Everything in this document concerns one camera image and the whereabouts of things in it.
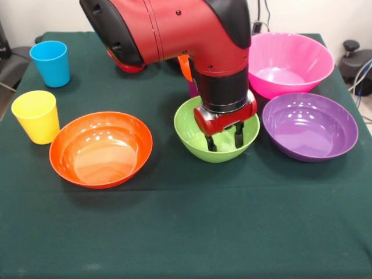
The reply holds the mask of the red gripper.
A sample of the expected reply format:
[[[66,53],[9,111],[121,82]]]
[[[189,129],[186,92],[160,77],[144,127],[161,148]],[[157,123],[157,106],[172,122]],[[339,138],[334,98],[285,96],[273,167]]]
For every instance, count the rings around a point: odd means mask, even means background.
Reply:
[[[240,148],[243,146],[244,122],[253,117],[257,112],[257,102],[251,90],[248,90],[247,97],[248,101],[242,108],[230,113],[209,112],[202,105],[194,109],[194,119],[199,129],[205,135],[210,152],[217,152],[217,146],[212,136],[228,130],[232,126],[235,126],[235,147]]]

